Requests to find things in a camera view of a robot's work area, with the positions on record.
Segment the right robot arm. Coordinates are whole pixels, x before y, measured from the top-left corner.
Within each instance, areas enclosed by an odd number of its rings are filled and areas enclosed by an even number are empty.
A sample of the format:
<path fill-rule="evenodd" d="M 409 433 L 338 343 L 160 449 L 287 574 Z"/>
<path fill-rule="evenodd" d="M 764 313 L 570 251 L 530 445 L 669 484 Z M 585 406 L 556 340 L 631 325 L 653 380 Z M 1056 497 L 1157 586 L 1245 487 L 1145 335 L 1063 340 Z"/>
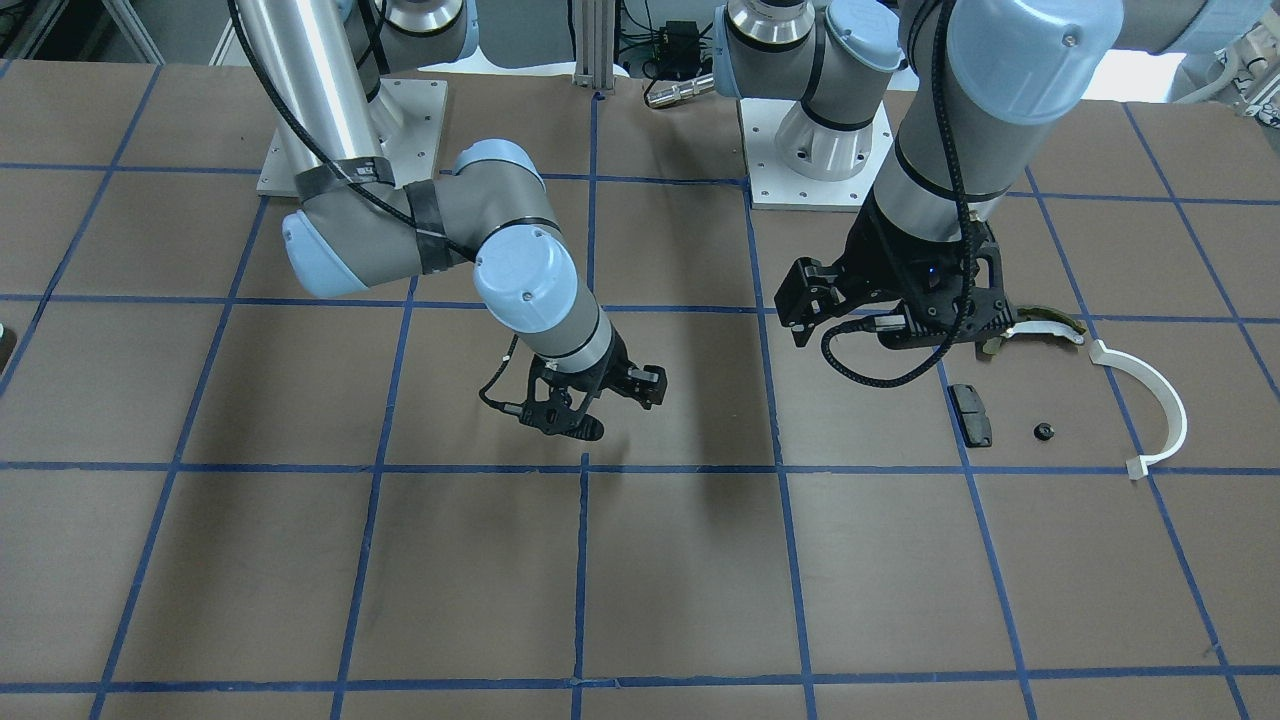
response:
<path fill-rule="evenodd" d="M 287 133 L 301 208 L 283 224 L 300 283 L 328 299 L 474 265 L 489 313 L 532 352 L 521 402 L 479 395 L 547 436 L 602 438 L 604 392 L 659 405 L 666 370 L 635 364 L 563 243 L 547 184 L 504 138 L 451 176 L 398 184 L 335 1 L 230 1 L 233 31 Z"/>

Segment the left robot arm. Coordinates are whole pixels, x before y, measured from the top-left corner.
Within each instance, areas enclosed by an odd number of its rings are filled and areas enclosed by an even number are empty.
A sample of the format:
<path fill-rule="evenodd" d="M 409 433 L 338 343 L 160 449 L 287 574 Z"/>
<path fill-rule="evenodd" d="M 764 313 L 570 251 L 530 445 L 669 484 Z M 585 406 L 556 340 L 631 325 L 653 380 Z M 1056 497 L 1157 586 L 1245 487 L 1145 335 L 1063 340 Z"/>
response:
<path fill-rule="evenodd" d="M 1211 53 L 1242 37 L 1263 1 L 730 1 L 713 23 L 716 90 L 795 101 L 819 131 L 870 127 L 890 77 L 919 79 L 890 156 L 829 265 L 800 258 L 774 295 L 804 346 L 854 322 L 887 348 L 952 336 L 983 342 L 1016 323 L 988 218 L 1114 49 Z"/>

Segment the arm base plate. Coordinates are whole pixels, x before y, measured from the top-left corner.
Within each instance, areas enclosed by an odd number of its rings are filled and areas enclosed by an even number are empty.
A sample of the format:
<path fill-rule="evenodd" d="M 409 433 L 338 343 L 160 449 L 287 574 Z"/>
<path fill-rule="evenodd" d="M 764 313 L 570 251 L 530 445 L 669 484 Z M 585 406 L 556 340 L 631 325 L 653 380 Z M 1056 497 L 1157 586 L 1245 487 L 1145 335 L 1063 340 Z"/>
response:
<path fill-rule="evenodd" d="M 815 123 L 799 101 L 739 101 L 753 204 L 759 209 L 856 211 L 892 149 L 884 105 L 855 131 Z"/>
<path fill-rule="evenodd" d="M 369 104 L 372 127 L 390 163 L 394 187 L 436 174 L 449 86 L 443 79 L 383 79 Z M 291 152 L 302 143 L 279 120 L 260 170 L 257 193 L 297 199 Z"/>

